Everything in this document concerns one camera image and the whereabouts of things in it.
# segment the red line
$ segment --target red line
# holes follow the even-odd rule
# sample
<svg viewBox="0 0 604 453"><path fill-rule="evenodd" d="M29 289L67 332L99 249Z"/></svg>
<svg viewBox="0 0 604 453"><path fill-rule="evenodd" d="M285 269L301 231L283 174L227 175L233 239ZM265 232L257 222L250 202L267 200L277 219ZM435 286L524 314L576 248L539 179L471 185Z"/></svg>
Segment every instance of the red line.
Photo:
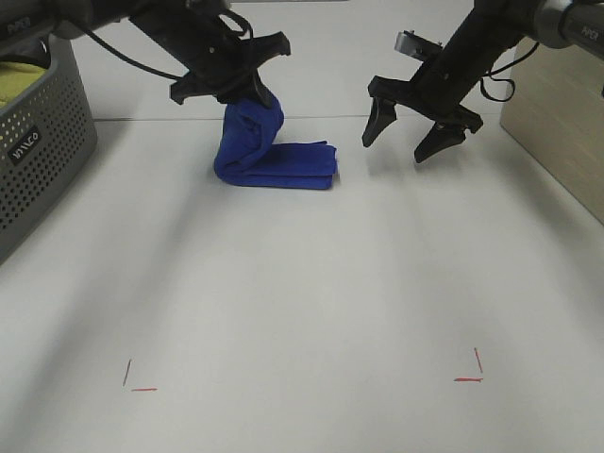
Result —
<svg viewBox="0 0 604 453"><path fill-rule="evenodd" d="M474 353L476 354L476 360L478 361L478 368L480 368L480 372L483 373L482 371L482 363L480 363L480 356L478 355L478 349L474 348Z"/></svg>
<svg viewBox="0 0 604 453"><path fill-rule="evenodd" d="M482 382L482 377L458 377L455 382Z"/></svg>

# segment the red tape marker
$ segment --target red tape marker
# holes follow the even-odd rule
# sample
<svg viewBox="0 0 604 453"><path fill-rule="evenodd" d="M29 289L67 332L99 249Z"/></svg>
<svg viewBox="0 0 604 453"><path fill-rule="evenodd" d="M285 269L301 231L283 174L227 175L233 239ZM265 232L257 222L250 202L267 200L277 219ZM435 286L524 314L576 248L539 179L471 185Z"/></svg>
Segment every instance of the red tape marker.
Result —
<svg viewBox="0 0 604 453"><path fill-rule="evenodd" d="M458 377L455 382L482 382L482 377Z"/></svg>

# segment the yellow cloth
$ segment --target yellow cloth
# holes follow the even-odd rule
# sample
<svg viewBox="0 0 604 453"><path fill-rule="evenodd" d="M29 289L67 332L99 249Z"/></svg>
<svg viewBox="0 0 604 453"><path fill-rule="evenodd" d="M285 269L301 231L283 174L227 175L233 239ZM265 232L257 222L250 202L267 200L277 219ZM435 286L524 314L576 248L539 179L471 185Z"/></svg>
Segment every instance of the yellow cloth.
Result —
<svg viewBox="0 0 604 453"><path fill-rule="evenodd" d="M46 72L33 64L0 62L0 108L24 92Z"/></svg>

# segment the blue cloth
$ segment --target blue cloth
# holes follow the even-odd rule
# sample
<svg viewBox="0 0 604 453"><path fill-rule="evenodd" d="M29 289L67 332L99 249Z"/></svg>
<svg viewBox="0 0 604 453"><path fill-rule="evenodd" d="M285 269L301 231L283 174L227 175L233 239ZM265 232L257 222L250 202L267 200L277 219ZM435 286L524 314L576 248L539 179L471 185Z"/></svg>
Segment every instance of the blue cloth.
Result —
<svg viewBox="0 0 604 453"><path fill-rule="evenodd" d="M216 175L236 186L329 189L338 171L336 148L327 142L273 144L283 120L274 96L271 109L249 99L226 106Z"/></svg>

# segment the folded blue towel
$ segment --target folded blue towel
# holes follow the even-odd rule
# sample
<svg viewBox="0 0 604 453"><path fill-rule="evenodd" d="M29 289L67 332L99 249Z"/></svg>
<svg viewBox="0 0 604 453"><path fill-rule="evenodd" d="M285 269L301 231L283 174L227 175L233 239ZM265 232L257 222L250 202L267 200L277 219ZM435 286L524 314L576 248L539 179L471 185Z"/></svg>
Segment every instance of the folded blue towel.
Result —
<svg viewBox="0 0 604 453"><path fill-rule="evenodd" d="M237 186L329 189L338 171L327 142L273 144L283 126L276 97L270 109L249 99L226 106L214 171Z"/></svg>

